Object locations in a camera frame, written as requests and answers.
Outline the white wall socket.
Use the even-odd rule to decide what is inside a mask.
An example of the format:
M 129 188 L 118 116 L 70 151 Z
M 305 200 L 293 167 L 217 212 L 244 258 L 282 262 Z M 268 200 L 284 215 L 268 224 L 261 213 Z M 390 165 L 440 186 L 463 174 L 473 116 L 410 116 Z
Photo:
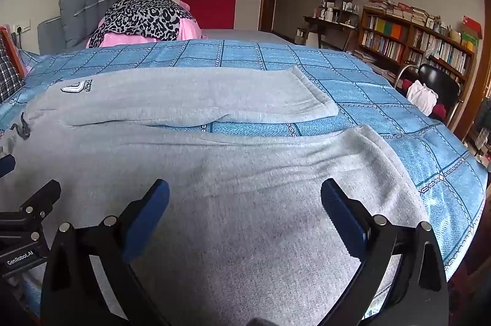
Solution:
M 31 20 L 25 19 L 13 25 L 12 30 L 15 34 L 24 34 L 31 29 Z

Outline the blue patterned bedspread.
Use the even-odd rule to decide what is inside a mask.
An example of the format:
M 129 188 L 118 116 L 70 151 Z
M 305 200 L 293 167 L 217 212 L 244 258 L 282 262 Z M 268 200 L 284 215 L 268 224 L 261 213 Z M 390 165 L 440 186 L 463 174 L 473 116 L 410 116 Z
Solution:
M 334 117 L 289 124 L 211 122 L 201 131 L 239 136 L 317 136 L 366 124 L 394 149 L 415 183 L 448 277 L 464 260 L 484 210 L 487 173 L 442 122 L 424 116 L 367 64 L 350 54 L 293 44 L 236 40 L 172 41 L 89 48 L 65 54 L 22 52 L 24 86 L 1 106 L 8 128 L 27 103 L 56 82 L 133 68 L 297 66 L 336 102 Z

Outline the grey sweatpants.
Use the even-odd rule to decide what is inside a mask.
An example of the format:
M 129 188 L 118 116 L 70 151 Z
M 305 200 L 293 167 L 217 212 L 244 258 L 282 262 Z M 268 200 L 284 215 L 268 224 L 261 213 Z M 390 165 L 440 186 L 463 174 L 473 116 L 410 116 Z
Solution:
M 50 180 L 46 220 L 97 225 L 162 179 L 170 203 L 134 270 L 174 325 L 255 317 L 315 325 L 357 269 L 320 199 L 326 179 L 369 213 L 415 226 L 429 216 L 399 157 L 372 128 L 318 136 L 235 136 L 204 122 L 260 125 L 333 118 L 298 68 L 138 68 L 54 84 L 1 139 L 15 169 L 1 207 Z

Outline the small shelf with trinkets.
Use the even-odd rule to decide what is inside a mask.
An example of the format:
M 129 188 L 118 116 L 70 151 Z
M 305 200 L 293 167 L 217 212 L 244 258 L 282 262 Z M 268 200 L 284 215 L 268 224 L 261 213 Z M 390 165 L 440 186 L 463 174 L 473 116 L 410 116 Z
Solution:
M 320 0 L 319 17 L 322 20 L 357 26 L 359 23 L 360 0 Z

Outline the grey padded headboard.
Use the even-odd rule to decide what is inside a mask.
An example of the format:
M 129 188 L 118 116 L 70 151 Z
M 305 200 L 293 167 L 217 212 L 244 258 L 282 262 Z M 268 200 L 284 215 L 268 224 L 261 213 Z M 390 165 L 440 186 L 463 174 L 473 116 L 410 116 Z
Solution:
M 59 0 L 59 16 L 37 26 L 39 52 L 61 54 L 85 48 L 105 12 L 117 0 Z

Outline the wooden bookshelf with books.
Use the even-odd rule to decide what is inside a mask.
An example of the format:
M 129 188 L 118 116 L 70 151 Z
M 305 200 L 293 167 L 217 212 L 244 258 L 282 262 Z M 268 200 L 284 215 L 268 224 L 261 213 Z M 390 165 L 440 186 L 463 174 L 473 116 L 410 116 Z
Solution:
M 421 8 L 369 0 L 361 16 L 358 45 L 399 68 L 430 64 L 449 75 L 465 93 L 478 39 L 452 29 Z

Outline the plaid pillow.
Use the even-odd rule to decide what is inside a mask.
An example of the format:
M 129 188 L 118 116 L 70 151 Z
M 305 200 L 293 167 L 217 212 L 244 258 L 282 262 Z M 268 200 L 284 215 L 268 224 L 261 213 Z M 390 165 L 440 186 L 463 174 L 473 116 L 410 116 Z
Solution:
M 7 52 L 4 37 L 1 37 L 0 46 L 0 102 L 3 103 L 13 94 L 16 94 L 23 87 L 24 82 Z

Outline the black chair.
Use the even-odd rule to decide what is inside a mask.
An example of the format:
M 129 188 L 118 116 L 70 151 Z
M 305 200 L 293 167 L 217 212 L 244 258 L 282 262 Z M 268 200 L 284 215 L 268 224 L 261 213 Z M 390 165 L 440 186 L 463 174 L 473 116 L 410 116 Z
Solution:
M 426 63 L 421 64 L 421 66 L 407 64 L 400 70 L 394 82 L 394 88 L 398 88 L 405 96 L 408 88 L 413 83 L 402 78 L 403 73 L 409 69 L 415 70 L 417 74 L 416 80 L 433 89 L 439 96 L 436 106 L 428 117 L 441 121 L 444 125 L 449 126 L 458 106 L 463 102 L 459 84 L 449 74 L 432 65 Z

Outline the dark wooden desk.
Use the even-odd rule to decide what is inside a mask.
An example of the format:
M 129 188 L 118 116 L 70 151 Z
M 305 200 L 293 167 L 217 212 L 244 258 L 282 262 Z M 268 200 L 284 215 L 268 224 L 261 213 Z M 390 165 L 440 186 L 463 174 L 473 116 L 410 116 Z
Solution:
M 337 22 L 305 16 L 305 45 L 348 51 L 356 40 L 358 29 Z

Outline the white bag on chair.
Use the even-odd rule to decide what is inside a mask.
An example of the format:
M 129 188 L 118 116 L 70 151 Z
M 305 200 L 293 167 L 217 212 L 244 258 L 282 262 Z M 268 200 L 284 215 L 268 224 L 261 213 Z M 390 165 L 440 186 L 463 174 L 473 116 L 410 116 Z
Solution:
M 427 87 L 419 80 L 416 80 L 408 88 L 406 98 L 421 111 L 421 113 L 425 116 L 429 116 L 436 106 L 439 96 L 433 89 Z

